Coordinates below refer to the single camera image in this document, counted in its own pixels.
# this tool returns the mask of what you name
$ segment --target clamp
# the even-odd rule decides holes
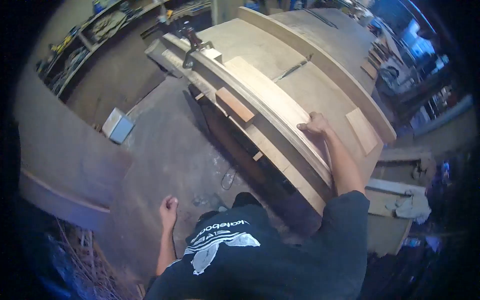
[[[183,23],[184,26],[180,30],[180,32],[190,41],[190,50],[185,54],[185,60],[183,61],[183,68],[184,69],[190,69],[193,67],[193,61],[192,58],[190,57],[190,54],[192,54],[196,50],[202,50],[205,47],[209,46],[210,48],[213,48],[213,43],[211,41],[208,42],[203,42],[199,37],[197,37],[197,34],[195,33],[195,29],[189,25],[189,22],[186,21]]]

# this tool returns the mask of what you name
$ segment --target plywood sheet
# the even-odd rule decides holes
[[[50,186],[109,207],[132,164],[130,153],[77,117],[33,70],[24,72],[18,86],[14,115],[23,168]]]
[[[258,97],[259,101],[251,104],[275,125],[330,186],[332,184],[330,167],[325,163],[328,154],[322,153],[302,131],[297,129],[297,124],[310,120],[308,113],[273,81],[241,57],[226,62],[225,67]]]
[[[278,38],[239,19],[205,29],[198,37],[212,41],[223,61],[240,56],[270,79],[305,59]]]
[[[356,108],[350,113],[346,114],[347,120],[349,121],[352,130],[355,132],[355,136],[361,144],[363,152],[365,155],[368,155],[370,151],[375,148],[378,144],[377,137],[374,133],[374,130],[367,118],[363,115],[360,108]]]
[[[239,8],[239,18],[280,39],[299,54],[308,57],[367,115],[381,139],[388,143],[396,133],[378,105],[360,83],[327,52],[282,23],[253,10]]]

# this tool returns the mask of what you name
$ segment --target wooden panel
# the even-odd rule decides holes
[[[225,67],[256,95],[255,98],[247,100],[287,138],[325,183],[331,186],[330,167],[325,163],[328,154],[322,153],[297,129],[297,124],[310,121],[308,113],[273,81],[241,57],[227,61]]]
[[[353,103],[361,108],[385,143],[396,139],[394,129],[372,97],[329,54],[287,26],[268,16],[241,7],[239,8],[238,17],[278,38],[304,57],[310,57],[311,62],[325,72],[347,94]]]
[[[250,121],[255,115],[243,103],[241,103],[235,96],[232,95],[226,88],[222,87],[216,93],[217,103],[225,109],[225,111],[233,111],[244,122]]]
[[[354,109],[352,112],[346,114],[345,117],[347,117],[350,122],[352,130],[355,132],[364,154],[368,155],[368,153],[370,153],[370,151],[372,151],[378,144],[372,126],[365,118],[360,108]]]
[[[130,153],[77,117],[33,70],[24,72],[18,87],[14,115],[22,167],[50,186],[109,207],[132,164]]]
[[[110,210],[49,186],[22,169],[18,182],[20,195],[41,210],[85,229],[102,229]]]

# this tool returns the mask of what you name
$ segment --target left hand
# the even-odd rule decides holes
[[[159,213],[162,218],[162,227],[164,232],[171,233],[173,232],[173,227],[177,222],[177,207],[179,206],[179,201],[177,198],[172,195],[168,195],[162,200],[160,205]]]

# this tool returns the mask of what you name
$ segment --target printed graphic on shirt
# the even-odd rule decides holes
[[[238,222],[221,223],[207,226],[206,228],[202,229],[202,231],[200,231],[200,233],[191,241],[192,245],[185,249],[184,255],[193,253],[195,254],[191,261],[194,275],[200,275],[212,263],[213,259],[216,256],[216,252],[218,251],[218,247],[221,243],[225,243],[227,246],[232,247],[260,246],[260,243],[257,241],[257,239],[254,238],[250,233],[232,233],[230,230],[211,231],[214,228],[224,228],[235,226],[238,224],[250,223],[241,220]],[[200,238],[200,236],[206,232],[208,232],[207,235]]]

